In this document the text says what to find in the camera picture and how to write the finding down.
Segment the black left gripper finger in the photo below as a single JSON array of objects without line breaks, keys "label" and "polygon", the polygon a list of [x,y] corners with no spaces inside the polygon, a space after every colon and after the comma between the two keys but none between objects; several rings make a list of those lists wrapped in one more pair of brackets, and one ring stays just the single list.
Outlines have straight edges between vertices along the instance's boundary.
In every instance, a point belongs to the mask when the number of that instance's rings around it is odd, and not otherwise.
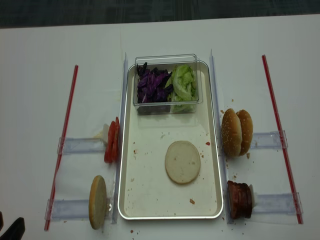
[{"label": "black left gripper finger", "polygon": [[25,220],[23,217],[19,217],[1,236],[1,240],[21,240],[25,233],[25,230]]}]

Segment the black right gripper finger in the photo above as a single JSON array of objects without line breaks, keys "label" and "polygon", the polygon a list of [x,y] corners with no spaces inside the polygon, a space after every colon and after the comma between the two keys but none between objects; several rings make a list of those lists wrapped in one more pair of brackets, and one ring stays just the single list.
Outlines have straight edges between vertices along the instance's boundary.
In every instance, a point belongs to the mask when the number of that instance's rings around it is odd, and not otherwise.
[{"label": "black right gripper finger", "polygon": [[3,226],[3,214],[0,212],[0,227]]}]

